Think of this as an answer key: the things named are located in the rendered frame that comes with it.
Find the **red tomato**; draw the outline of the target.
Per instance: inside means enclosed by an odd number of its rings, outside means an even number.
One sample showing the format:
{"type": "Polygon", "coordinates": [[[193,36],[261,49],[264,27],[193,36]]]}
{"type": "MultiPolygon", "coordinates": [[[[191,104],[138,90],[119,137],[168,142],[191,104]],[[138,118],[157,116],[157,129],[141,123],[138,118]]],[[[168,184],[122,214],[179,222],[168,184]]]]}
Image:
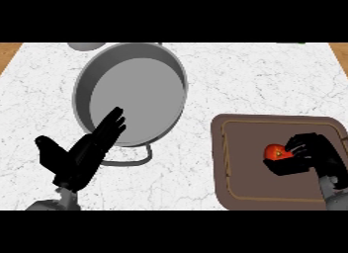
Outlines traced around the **red tomato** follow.
{"type": "Polygon", "coordinates": [[[265,158],[271,160],[283,160],[292,158],[293,154],[286,151],[286,147],[280,144],[270,144],[265,148],[265,158]]]}

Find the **grey round object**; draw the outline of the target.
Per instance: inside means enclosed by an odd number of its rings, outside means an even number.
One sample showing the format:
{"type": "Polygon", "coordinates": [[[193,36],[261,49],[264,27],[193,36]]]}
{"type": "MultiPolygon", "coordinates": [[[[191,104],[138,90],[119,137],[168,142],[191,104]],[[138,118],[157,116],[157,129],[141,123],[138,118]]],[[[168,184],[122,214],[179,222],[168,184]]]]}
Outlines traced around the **grey round object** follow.
{"type": "Polygon", "coordinates": [[[104,42],[70,42],[67,45],[77,51],[92,51],[104,46],[104,42]]]}

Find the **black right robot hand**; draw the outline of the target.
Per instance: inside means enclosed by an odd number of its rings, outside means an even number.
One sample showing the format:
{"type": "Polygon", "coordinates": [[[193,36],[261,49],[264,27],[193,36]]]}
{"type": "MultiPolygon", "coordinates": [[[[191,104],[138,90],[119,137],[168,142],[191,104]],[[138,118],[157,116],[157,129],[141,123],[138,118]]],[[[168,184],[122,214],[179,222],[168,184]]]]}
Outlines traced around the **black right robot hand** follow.
{"type": "Polygon", "coordinates": [[[320,178],[327,176],[338,179],[336,190],[348,188],[348,169],[336,148],[323,134],[315,132],[296,134],[287,142],[286,151],[292,152],[293,157],[264,160],[278,176],[304,173],[314,168],[320,178]]]}

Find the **brown tray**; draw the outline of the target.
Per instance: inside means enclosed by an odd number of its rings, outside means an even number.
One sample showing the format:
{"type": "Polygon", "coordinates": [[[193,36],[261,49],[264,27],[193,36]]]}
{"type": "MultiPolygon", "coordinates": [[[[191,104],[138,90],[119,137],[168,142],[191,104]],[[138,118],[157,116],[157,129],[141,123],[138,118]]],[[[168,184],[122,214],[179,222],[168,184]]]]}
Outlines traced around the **brown tray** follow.
{"type": "Polygon", "coordinates": [[[308,132],[327,137],[348,169],[348,131],[335,119],[310,116],[222,114],[210,124],[216,198],[230,210],[323,211],[314,171],[276,175],[264,164],[265,148],[308,132]]]}

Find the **grey metal pot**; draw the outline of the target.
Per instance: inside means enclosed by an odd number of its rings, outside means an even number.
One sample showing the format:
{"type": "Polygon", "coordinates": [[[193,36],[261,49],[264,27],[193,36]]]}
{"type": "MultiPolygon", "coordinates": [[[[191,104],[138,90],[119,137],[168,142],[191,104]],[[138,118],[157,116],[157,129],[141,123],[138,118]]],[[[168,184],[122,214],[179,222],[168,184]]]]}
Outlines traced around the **grey metal pot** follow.
{"type": "Polygon", "coordinates": [[[114,108],[123,109],[126,130],[116,145],[150,147],[179,120],[187,76],[174,53],[157,43],[125,42],[91,58],[74,83],[73,111],[92,132],[114,108]]]}

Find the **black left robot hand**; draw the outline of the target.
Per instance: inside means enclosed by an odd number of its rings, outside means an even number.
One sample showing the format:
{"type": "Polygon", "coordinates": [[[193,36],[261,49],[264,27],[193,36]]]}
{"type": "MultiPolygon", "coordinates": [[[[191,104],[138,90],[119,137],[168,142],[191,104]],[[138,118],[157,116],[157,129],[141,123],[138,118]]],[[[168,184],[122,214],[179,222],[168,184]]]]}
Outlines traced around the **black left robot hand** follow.
{"type": "Polygon", "coordinates": [[[55,173],[54,184],[80,191],[98,170],[106,154],[126,129],[123,109],[116,107],[92,133],[86,134],[70,150],[45,135],[36,138],[40,164],[55,173]]]}

